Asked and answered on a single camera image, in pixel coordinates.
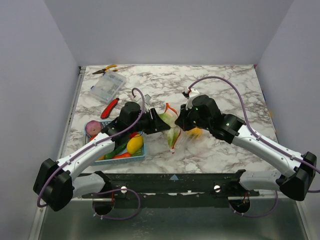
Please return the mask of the yellow handled pliers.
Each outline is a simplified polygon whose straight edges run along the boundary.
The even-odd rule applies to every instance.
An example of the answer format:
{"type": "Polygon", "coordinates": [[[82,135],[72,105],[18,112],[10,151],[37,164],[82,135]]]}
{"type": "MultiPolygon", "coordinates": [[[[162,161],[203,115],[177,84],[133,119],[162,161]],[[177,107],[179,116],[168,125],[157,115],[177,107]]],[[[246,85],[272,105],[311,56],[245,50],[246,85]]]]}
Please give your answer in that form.
{"type": "Polygon", "coordinates": [[[118,72],[119,69],[117,68],[117,65],[116,64],[112,64],[112,65],[108,65],[100,70],[97,70],[95,72],[93,72],[92,74],[93,75],[99,75],[99,74],[105,74],[106,72],[108,71],[112,71],[112,72],[118,72]]]}

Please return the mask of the red apple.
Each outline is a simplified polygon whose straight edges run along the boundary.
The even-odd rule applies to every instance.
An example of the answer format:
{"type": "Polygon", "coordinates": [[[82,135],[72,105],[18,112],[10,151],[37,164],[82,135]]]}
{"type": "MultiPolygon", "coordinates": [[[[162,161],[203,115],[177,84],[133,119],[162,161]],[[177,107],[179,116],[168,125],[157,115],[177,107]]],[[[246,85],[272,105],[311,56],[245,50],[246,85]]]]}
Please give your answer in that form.
{"type": "Polygon", "coordinates": [[[133,132],[130,134],[129,138],[132,139],[132,138],[135,138],[135,137],[139,137],[140,134],[138,132],[133,132]]]}

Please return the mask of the blue plastic basket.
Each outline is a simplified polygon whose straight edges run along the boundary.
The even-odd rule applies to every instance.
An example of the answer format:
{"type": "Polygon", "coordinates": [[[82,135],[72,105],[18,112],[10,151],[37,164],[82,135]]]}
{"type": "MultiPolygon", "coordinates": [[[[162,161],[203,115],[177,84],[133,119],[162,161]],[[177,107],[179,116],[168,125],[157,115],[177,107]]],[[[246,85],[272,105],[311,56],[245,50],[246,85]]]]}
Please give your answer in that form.
{"type": "MultiPolygon", "coordinates": [[[[111,120],[100,120],[98,122],[100,122],[102,124],[102,127],[104,128],[108,124],[110,124],[112,121],[111,120]]],[[[93,136],[90,136],[85,132],[86,124],[84,125],[84,130],[83,130],[84,131],[84,140],[83,140],[84,145],[87,144],[88,142],[90,142],[93,138],[93,136]]],[[[126,152],[127,152],[127,148],[125,148],[120,154],[123,154],[126,152]]],[[[136,153],[134,153],[131,157],[97,160],[91,166],[105,166],[105,165],[111,165],[111,164],[124,164],[124,163],[129,163],[129,162],[137,162],[137,161],[144,160],[145,156],[146,156],[146,146],[143,144],[142,147],[136,153]]]]}

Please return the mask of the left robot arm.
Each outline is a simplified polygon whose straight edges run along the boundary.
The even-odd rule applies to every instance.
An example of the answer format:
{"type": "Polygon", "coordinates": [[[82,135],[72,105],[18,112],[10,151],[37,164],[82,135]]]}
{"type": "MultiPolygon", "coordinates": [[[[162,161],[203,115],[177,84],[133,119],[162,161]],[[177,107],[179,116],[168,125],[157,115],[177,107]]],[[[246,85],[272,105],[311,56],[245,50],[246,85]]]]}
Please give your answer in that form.
{"type": "Polygon", "coordinates": [[[63,209],[76,195],[80,174],[98,158],[111,153],[134,132],[155,134],[170,130],[156,110],[144,109],[144,104],[127,102],[119,116],[74,153],[56,161],[46,159],[38,171],[33,191],[38,195],[39,208],[49,206],[55,212],[63,209]]]}

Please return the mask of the yellow bell pepper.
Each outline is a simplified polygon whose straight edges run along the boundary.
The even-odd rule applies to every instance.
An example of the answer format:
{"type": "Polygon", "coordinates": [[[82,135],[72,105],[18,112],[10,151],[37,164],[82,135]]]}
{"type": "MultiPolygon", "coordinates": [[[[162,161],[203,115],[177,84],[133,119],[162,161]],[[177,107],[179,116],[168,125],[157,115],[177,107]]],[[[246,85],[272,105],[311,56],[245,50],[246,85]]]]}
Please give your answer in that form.
{"type": "Polygon", "coordinates": [[[188,130],[186,132],[186,135],[190,138],[190,139],[198,139],[199,137],[201,137],[203,135],[203,129],[195,127],[191,130],[188,130]]]}

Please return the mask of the yellow mango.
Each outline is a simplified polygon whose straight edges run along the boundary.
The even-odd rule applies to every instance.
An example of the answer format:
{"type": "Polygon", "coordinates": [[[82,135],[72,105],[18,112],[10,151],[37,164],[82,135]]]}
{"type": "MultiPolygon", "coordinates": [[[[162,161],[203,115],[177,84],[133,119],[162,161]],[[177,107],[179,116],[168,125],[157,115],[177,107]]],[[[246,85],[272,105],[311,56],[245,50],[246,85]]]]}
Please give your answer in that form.
{"type": "Polygon", "coordinates": [[[142,135],[136,135],[131,138],[126,146],[127,152],[131,155],[136,153],[144,144],[144,138],[142,135]]]}

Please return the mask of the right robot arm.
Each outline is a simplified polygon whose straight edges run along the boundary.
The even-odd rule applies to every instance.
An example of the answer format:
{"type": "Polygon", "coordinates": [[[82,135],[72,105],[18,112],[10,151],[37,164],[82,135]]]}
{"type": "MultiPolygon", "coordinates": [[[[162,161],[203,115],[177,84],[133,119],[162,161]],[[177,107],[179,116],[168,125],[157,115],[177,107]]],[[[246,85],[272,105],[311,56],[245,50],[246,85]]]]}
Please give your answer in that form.
{"type": "Polygon", "coordinates": [[[243,148],[272,165],[272,172],[244,172],[230,183],[230,191],[241,196],[247,190],[280,191],[288,198],[303,201],[316,175],[317,157],[288,149],[250,128],[243,119],[221,113],[215,100],[198,94],[181,105],[175,121],[183,131],[199,128],[216,139],[243,148]]]}

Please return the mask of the green chili pepper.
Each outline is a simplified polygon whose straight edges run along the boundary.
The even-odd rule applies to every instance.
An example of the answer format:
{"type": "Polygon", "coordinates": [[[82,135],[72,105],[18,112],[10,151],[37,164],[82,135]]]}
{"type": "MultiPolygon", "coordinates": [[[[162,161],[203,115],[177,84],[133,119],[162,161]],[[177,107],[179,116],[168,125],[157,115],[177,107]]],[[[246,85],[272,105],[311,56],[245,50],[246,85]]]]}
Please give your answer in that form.
{"type": "Polygon", "coordinates": [[[119,155],[126,147],[127,147],[127,143],[123,143],[122,145],[118,146],[112,152],[105,154],[104,159],[105,160],[112,159],[113,157],[119,155]]]}

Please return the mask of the orange carrot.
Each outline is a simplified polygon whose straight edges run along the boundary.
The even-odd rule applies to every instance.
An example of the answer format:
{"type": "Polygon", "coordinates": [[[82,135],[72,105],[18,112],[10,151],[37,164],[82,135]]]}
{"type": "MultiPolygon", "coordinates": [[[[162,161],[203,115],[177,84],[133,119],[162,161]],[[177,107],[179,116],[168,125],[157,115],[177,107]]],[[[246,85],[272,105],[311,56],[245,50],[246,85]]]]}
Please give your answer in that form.
{"type": "Polygon", "coordinates": [[[112,157],[112,159],[122,159],[122,158],[130,158],[132,155],[129,152],[125,152],[119,155],[112,157]]]}

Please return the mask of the green white cabbage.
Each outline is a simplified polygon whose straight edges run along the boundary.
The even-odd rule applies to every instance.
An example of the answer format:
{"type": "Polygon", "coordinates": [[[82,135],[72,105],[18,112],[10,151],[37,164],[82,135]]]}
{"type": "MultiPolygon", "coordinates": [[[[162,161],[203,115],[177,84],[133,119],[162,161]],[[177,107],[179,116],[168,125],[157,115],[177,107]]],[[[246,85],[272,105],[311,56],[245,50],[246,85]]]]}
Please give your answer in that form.
{"type": "Polygon", "coordinates": [[[161,113],[159,116],[166,124],[170,126],[170,130],[162,131],[162,133],[167,140],[168,147],[172,152],[174,152],[175,145],[181,135],[181,128],[175,125],[177,116],[167,112],[161,113]]]}

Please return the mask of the clear plastic screw box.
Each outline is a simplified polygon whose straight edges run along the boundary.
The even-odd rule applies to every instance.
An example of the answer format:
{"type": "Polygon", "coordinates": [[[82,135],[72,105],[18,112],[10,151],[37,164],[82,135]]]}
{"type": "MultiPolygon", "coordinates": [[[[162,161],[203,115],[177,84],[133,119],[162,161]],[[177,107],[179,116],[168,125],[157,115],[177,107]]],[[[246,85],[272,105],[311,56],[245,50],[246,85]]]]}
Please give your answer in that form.
{"type": "Polygon", "coordinates": [[[109,104],[126,84],[127,78],[117,72],[108,71],[93,85],[89,94],[99,101],[109,104]]]}

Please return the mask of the clear zip top bag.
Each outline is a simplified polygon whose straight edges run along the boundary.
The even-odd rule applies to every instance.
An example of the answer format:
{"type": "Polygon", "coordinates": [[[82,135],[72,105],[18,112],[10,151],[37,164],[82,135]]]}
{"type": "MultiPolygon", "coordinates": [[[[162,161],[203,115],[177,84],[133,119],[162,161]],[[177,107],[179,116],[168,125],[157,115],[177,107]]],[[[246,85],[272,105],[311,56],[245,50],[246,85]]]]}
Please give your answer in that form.
{"type": "Polygon", "coordinates": [[[191,130],[183,131],[175,121],[178,119],[179,112],[168,102],[165,103],[165,110],[159,114],[161,120],[170,126],[169,130],[162,131],[167,141],[168,148],[172,154],[180,153],[195,144],[203,142],[206,134],[203,129],[194,127],[191,130]]]}

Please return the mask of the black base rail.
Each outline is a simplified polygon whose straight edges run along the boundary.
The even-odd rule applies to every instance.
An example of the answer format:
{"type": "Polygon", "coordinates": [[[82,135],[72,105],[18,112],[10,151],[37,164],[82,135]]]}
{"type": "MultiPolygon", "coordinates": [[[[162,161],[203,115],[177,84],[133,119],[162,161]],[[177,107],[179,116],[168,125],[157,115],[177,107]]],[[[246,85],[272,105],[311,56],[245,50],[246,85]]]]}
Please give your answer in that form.
{"type": "Polygon", "coordinates": [[[240,185],[244,170],[235,173],[107,173],[105,191],[127,187],[131,192],[87,193],[85,199],[114,199],[116,208],[227,208],[229,198],[256,197],[240,185]]]}

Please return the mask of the red utility knife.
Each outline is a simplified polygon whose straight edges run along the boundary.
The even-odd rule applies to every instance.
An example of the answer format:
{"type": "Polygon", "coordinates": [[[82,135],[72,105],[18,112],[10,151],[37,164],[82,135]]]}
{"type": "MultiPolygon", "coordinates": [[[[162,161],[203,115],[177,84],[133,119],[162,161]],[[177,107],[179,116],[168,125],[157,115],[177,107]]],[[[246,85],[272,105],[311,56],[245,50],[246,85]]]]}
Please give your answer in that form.
{"type": "Polygon", "coordinates": [[[103,120],[104,120],[104,119],[107,119],[107,118],[110,116],[112,110],[117,106],[119,100],[120,100],[120,99],[119,99],[118,97],[115,98],[115,99],[113,99],[113,100],[108,104],[108,106],[103,110],[103,112],[102,112],[101,115],[100,115],[100,118],[103,119],[103,120]]]}

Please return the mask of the yellow lemon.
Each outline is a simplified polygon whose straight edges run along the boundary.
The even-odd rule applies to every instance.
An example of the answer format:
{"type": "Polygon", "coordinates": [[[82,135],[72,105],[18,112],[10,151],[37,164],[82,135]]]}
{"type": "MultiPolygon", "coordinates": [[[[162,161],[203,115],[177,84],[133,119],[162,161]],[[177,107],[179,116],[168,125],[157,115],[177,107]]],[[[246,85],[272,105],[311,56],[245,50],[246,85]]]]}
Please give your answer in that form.
{"type": "Polygon", "coordinates": [[[105,156],[102,156],[102,157],[98,158],[97,161],[101,161],[101,160],[105,160],[105,156]]]}

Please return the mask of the purple onion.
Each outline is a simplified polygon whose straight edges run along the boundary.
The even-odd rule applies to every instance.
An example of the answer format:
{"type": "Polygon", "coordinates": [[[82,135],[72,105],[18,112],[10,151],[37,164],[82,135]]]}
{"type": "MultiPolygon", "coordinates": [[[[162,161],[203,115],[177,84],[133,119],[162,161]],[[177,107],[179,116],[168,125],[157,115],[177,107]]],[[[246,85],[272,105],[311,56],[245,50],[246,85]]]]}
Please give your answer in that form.
{"type": "Polygon", "coordinates": [[[101,132],[102,128],[103,125],[99,121],[91,120],[85,125],[84,130],[89,136],[94,137],[101,132]]]}

